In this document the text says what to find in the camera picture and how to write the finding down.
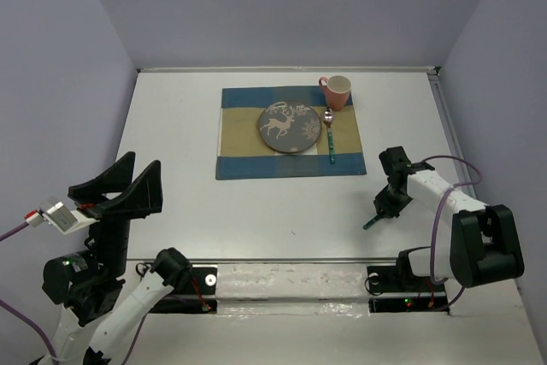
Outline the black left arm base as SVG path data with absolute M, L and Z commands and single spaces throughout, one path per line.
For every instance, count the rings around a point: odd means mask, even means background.
M 164 297 L 151 314 L 206 315 L 217 312 L 216 266 L 197 265 L 192 269 L 191 280 Z

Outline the spoon with teal handle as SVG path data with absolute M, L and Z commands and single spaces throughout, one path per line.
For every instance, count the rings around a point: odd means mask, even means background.
M 326 135 L 327 143 L 329 150 L 329 161 L 331 164 L 336 163 L 336 155 L 334 150 L 333 135 L 332 135 L 332 122 L 333 122 L 333 113 L 329 108 L 326 108 L 322 115 L 322 120 L 326 126 Z

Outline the grey reindeer plate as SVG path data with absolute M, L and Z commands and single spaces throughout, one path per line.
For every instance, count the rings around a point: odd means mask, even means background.
M 278 101 L 261 113 L 257 129 L 270 149 L 282 154 L 301 153 L 311 148 L 321 135 L 321 119 L 304 103 Z

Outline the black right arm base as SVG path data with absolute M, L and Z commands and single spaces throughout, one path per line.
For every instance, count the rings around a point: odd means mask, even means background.
M 395 265 L 367 266 L 363 285 L 371 314 L 449 311 L 444 285 L 434 285 L 427 277 L 404 278 Z

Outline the fork with teal handle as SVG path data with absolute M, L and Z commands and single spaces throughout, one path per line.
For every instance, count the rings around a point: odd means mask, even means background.
M 378 221 L 381 221 L 382 219 L 383 219 L 383 217 L 381 215 L 376 215 L 370 221 L 368 221 L 362 228 L 364 230 L 368 230 L 371 227 L 373 227 Z

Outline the blue and tan cloth placemat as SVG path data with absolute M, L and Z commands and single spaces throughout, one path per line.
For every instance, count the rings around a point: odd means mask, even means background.
M 318 140 L 303 153 L 287 154 L 272 150 L 259 133 L 262 113 L 279 117 L 283 102 L 293 106 L 293 125 L 306 136 L 317 130 Z M 215 177 L 218 180 L 275 179 L 364 175 L 367 167 L 356 121 L 354 104 L 348 100 L 334 114 L 332 134 L 335 163 L 330 163 L 328 140 L 323 123 L 303 119 L 309 106 L 318 115 L 326 101 L 317 85 L 224 88 L 221 94 L 221 120 Z

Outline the pink mug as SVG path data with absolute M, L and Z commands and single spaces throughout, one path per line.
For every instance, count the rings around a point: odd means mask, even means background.
M 319 87 L 324 94 L 326 106 L 339 111 L 349 100 L 352 84 L 347 77 L 334 75 L 319 78 Z

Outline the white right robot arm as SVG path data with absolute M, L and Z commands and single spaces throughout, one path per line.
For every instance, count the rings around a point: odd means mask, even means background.
M 515 218 L 507 206 L 470 197 L 462 183 L 446 181 L 429 158 L 412 162 L 401 146 L 385 149 L 379 160 L 387 184 L 373 200 L 376 221 L 399 217 L 413 201 L 434 213 L 430 244 L 397 256 L 393 279 L 400 288 L 412 290 L 424 279 L 474 288 L 524 274 Z

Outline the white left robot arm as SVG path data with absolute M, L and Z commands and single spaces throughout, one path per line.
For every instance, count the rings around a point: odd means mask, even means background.
M 76 208 L 56 198 L 40 205 L 40 216 L 67 235 L 87 229 L 85 248 L 47 261 L 42 289 L 62 308 L 52 344 L 40 364 L 107 364 L 116 344 L 170 292 L 184 290 L 191 263 L 175 248 L 161 250 L 128 297 L 125 284 L 130 223 L 162 211 L 162 164 L 133 174 L 127 152 L 96 178 L 68 189 Z

